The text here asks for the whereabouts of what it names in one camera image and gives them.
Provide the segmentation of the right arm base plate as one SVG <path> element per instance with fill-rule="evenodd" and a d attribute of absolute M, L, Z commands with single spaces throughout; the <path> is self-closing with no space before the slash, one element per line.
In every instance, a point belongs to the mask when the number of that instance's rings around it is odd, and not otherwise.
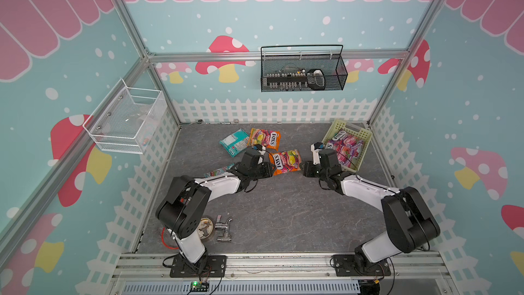
<path fill-rule="evenodd" d="M 390 266 L 385 259 L 368 262 L 360 254 L 336 254 L 330 259 L 330 266 L 337 277 L 374 277 L 382 279 L 391 275 Z"/>

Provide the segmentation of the aluminium front rail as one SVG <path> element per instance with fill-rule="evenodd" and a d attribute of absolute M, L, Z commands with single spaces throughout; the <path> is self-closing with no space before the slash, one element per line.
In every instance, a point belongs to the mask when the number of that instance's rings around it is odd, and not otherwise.
<path fill-rule="evenodd" d="M 240 280 L 329 280 L 337 279 L 332 253 L 228 253 L 225 281 Z M 166 254 L 125 254 L 117 262 L 111 281 L 160 281 L 169 278 L 172 259 Z M 347 269 L 352 279 L 385 276 L 386 281 L 436 279 L 446 281 L 451 275 L 440 254 L 416 251 L 388 260 L 386 268 L 371 275 Z"/>

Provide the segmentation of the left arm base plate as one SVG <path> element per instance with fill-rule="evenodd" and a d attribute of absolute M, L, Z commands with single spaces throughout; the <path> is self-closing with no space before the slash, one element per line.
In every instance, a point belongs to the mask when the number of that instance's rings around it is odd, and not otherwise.
<path fill-rule="evenodd" d="M 173 258 L 173 263 L 169 266 L 169 277 L 224 277 L 227 258 L 226 255 L 204 255 L 196 263 L 190 263 L 179 254 Z"/>

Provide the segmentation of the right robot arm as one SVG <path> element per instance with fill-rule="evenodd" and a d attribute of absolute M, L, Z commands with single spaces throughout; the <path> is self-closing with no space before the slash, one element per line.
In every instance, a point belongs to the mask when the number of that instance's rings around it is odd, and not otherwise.
<path fill-rule="evenodd" d="M 338 155 L 322 144 L 311 146 L 312 160 L 303 162 L 303 174 L 326 184 L 326 190 L 367 203 L 383 213 L 386 231 L 355 248 L 355 262 L 369 269 L 400 253 L 411 253 L 437 238 L 440 227 L 420 192 L 413 187 L 394 188 L 343 170 Z"/>

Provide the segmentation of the chrome metal faucet part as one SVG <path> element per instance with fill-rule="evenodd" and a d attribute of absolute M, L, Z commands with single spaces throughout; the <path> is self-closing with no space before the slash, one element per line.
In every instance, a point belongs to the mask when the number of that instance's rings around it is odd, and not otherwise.
<path fill-rule="evenodd" d="M 233 221 L 232 217 L 229 217 L 226 221 L 222 221 L 222 216 L 218 215 L 216 224 L 215 224 L 215 230 L 222 232 L 221 235 L 218 236 L 217 241 L 221 243 L 229 243 L 232 241 L 232 236 L 230 232 L 230 224 Z"/>

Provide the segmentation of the items in black basket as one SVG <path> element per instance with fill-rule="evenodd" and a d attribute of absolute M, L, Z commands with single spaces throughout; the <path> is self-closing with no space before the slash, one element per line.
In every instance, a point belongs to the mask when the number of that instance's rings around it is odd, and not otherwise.
<path fill-rule="evenodd" d="M 318 69 L 295 72 L 274 72 L 262 76 L 261 88 L 264 91 L 298 92 L 326 89 L 324 73 Z"/>

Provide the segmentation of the green plastic basket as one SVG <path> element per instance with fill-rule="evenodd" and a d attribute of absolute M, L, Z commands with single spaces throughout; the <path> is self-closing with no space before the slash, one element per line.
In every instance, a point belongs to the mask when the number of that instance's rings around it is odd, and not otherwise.
<path fill-rule="evenodd" d="M 370 130 L 354 126 L 343 120 L 334 120 L 322 143 L 335 150 L 338 162 L 345 171 L 356 173 L 364 160 L 373 134 Z"/>

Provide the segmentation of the tape roll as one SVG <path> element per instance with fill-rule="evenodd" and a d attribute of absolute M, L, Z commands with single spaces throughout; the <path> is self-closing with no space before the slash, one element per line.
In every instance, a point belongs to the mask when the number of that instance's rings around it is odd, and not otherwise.
<path fill-rule="evenodd" d="M 205 242 L 214 235 L 215 224 L 214 221 L 209 217 L 203 217 L 196 229 L 197 234 L 201 241 Z"/>

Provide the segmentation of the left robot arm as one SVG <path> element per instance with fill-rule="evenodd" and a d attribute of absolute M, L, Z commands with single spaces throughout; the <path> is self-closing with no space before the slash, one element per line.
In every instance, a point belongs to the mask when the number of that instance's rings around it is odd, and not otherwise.
<path fill-rule="evenodd" d="M 174 237 L 180 255 L 193 266 L 203 261 L 207 253 L 197 228 L 207 204 L 225 195 L 249 192 L 251 184 L 272 177 L 276 167 L 265 159 L 261 145 L 244 151 L 241 161 L 220 176 L 194 178 L 175 177 L 165 197 L 156 209 L 156 218 Z"/>

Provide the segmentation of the teal candy bag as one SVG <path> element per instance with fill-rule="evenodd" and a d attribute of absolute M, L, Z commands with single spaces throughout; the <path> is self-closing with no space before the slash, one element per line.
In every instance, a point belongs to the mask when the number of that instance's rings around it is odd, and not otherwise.
<path fill-rule="evenodd" d="M 243 129 L 228 135 L 220 140 L 219 144 L 227 151 L 231 157 L 236 157 L 243 150 L 247 149 L 250 135 Z"/>
<path fill-rule="evenodd" d="M 221 176 L 224 173 L 226 173 L 229 169 L 231 169 L 233 166 L 234 166 L 234 164 L 232 163 L 230 165 L 227 165 L 227 166 L 215 169 L 215 170 L 213 170 L 211 172 L 205 173 L 204 174 L 204 178 L 211 178 L 211 177 L 215 177 L 215 176 Z"/>

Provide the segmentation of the purple berries candy bag front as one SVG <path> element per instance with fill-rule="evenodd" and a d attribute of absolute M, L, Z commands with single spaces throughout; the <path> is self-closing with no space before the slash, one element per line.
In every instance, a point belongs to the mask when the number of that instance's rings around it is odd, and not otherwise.
<path fill-rule="evenodd" d="M 337 153 L 338 162 L 341 166 L 349 169 L 357 169 L 358 160 L 362 149 L 360 147 L 340 147 L 335 150 Z"/>

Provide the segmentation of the orange candy bag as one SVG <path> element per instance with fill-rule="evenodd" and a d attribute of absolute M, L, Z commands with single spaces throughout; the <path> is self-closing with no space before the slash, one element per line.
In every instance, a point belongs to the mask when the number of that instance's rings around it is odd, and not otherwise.
<path fill-rule="evenodd" d="M 261 145 L 266 149 L 278 150 L 281 143 L 281 132 L 252 128 L 248 146 Z"/>
<path fill-rule="evenodd" d="M 274 176 L 301 170 L 302 158 L 298 150 L 270 154 L 269 160 L 275 166 Z"/>

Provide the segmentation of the small green-lit circuit board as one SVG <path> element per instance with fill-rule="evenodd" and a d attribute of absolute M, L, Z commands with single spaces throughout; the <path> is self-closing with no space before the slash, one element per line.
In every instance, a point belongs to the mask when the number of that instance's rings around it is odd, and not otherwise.
<path fill-rule="evenodd" d="M 195 292 L 208 292 L 210 289 L 210 283 L 205 281 L 193 281 L 190 284 L 190 288 L 188 291 L 188 294 L 192 294 Z"/>

